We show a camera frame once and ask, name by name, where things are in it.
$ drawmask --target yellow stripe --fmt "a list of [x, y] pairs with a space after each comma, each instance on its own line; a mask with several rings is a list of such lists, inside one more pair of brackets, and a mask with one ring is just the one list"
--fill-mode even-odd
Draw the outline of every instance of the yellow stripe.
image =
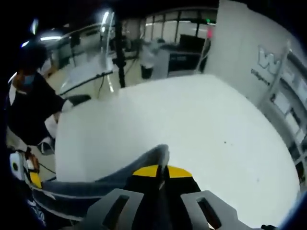
[[42, 188], [42, 183], [37, 173], [30, 172], [30, 179], [33, 184], [35, 184], [38, 188]]
[[184, 169], [169, 165], [167, 166], [167, 168], [168, 168], [169, 178], [192, 177], [192, 174]]
[[143, 167], [135, 171], [133, 175], [134, 176], [156, 177], [157, 169], [158, 169], [158, 165], [147, 166], [147, 167]]

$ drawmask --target gray fabric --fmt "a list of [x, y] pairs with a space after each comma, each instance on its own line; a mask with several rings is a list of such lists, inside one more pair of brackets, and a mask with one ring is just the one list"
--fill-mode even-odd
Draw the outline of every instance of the gray fabric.
[[59, 195], [59, 197], [63, 197], [62, 195], [72, 196], [71, 198], [104, 196], [114, 188], [123, 188], [126, 184], [126, 180], [139, 168], [156, 164], [165, 167], [168, 160], [168, 146], [159, 145], [140, 156], [125, 168], [95, 182], [69, 183], [46, 181], [42, 183], [42, 187], [44, 191], [52, 193], [53, 196]]

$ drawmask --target window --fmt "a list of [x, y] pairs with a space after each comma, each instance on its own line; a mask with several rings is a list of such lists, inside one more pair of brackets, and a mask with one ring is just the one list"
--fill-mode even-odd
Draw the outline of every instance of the window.
[[153, 17], [149, 17], [146, 19], [145, 24], [145, 38], [146, 42], [150, 42], [152, 40], [152, 27], [153, 27]]
[[197, 34], [197, 37], [200, 37], [200, 38], [207, 38], [207, 34], [208, 34], [208, 26], [207, 25], [204, 25], [204, 24], [200, 24], [200, 27], [198, 29], [198, 34]]
[[197, 30], [197, 24], [190, 21], [180, 21], [178, 25], [178, 34], [176, 43], [179, 43], [181, 35], [195, 36]]
[[161, 38], [163, 23], [154, 23], [153, 25], [153, 39]]
[[163, 39], [166, 43], [175, 42], [176, 26], [176, 21], [165, 22], [163, 29]]

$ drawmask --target face mask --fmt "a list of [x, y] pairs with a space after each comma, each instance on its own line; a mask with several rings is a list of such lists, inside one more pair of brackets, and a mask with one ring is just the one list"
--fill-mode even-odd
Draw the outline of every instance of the face mask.
[[31, 85], [33, 80], [34, 80], [34, 77], [35, 77], [35, 74], [25, 76], [24, 77], [24, 85], [25, 86]]

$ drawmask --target white table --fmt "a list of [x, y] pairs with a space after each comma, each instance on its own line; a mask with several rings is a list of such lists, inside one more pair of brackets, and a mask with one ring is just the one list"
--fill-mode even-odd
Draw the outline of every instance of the white table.
[[191, 172], [251, 227], [278, 226], [295, 203], [298, 177], [281, 137], [252, 103], [210, 75], [127, 87], [63, 114], [57, 179], [101, 178], [161, 143], [169, 145], [169, 165]]

